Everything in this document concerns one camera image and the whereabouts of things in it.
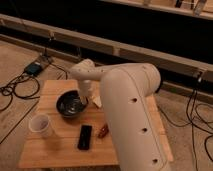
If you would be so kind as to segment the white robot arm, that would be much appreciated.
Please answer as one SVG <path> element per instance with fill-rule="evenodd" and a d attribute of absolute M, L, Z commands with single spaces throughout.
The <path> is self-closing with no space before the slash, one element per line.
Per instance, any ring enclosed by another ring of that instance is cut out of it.
<path fill-rule="evenodd" d="M 99 83 L 100 99 L 121 171 L 171 171 L 146 98 L 159 87 L 161 76 L 150 63 L 97 67 L 85 59 L 71 68 L 80 94 Z"/>

